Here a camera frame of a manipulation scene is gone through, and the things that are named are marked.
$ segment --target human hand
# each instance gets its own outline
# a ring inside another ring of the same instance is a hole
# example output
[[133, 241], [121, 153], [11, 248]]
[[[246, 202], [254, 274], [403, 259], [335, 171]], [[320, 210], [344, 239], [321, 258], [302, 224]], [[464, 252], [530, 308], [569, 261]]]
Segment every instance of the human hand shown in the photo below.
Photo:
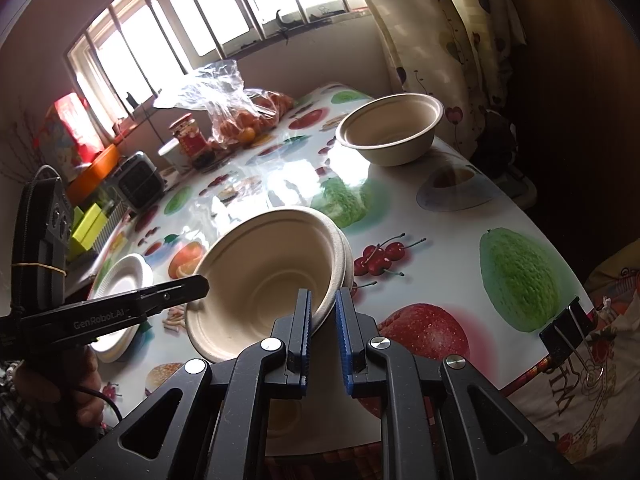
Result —
[[[98, 359], [91, 347], [84, 347], [84, 353], [79, 362], [73, 360], [73, 364], [71, 364], [71, 360], [66, 356], [62, 356], [61, 359], [63, 367], [72, 366], [75, 368], [73, 375], [79, 378], [78, 385], [100, 391], [102, 381], [98, 373]], [[59, 402], [61, 398], [59, 388], [24, 361], [14, 370], [14, 385], [20, 396], [30, 404], [38, 404], [39, 402], [54, 404]], [[104, 401], [81, 392], [72, 392], [72, 397], [77, 407], [78, 424], [86, 428], [100, 426]]]

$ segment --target rubber band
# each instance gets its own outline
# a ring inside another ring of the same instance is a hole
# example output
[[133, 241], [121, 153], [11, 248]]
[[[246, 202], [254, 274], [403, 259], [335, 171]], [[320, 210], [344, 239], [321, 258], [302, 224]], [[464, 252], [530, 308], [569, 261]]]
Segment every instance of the rubber band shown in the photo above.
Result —
[[50, 265], [45, 265], [45, 264], [38, 264], [38, 263], [32, 263], [32, 264], [11, 264], [12, 267], [43, 267], [44, 269], [49, 269], [49, 270], [55, 270], [56, 272], [59, 272], [60, 274], [62, 274], [63, 276], [66, 276], [66, 271], [59, 269], [57, 267], [54, 266], [50, 266]]

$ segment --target orange container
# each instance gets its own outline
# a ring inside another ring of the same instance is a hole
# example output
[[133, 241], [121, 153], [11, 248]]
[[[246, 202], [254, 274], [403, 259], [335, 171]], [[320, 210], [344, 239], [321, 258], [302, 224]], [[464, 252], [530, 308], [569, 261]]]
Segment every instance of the orange container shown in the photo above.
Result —
[[75, 207], [84, 202], [84, 199], [91, 195], [94, 190], [100, 186], [102, 181], [116, 167], [120, 152], [115, 144], [111, 144], [98, 155], [91, 165], [82, 173], [66, 189], [66, 195], [71, 202], [71, 207]]

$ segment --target patterned fabric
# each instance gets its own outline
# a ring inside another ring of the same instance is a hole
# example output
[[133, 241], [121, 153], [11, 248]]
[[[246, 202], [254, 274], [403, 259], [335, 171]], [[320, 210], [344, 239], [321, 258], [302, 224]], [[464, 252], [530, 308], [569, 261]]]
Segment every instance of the patterned fabric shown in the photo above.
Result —
[[[486, 108], [506, 100], [511, 45], [524, 41], [511, 0], [366, 2], [382, 34], [396, 89], [438, 98], [446, 120], [436, 134], [470, 157]], [[519, 31], [513, 39], [512, 30]]]
[[[638, 260], [638, 255], [623, 251], [626, 258], [610, 258], [619, 265], [617, 279], [604, 285], [603, 270], [592, 274], [598, 278], [592, 283], [600, 286], [590, 290], [598, 324], [587, 338], [590, 351], [581, 345], [578, 352], [589, 366], [603, 368], [598, 384], [587, 386], [585, 371], [572, 356], [509, 397], [572, 463], [610, 458], [640, 416], [640, 274], [629, 270], [629, 256]], [[600, 267], [612, 275], [610, 260]]]
[[0, 420], [31, 468], [43, 479], [56, 480], [69, 467], [53, 443], [37, 408], [15, 391], [12, 375], [17, 363], [0, 363]]

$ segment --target dark wooden cabinet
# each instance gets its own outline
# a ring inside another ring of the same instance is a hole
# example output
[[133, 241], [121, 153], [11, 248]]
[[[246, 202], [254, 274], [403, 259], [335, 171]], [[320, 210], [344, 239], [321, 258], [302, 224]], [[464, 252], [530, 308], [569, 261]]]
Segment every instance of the dark wooden cabinet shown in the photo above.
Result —
[[506, 112], [531, 216], [580, 278], [640, 237], [640, 48], [609, 0], [513, 0], [527, 46]]

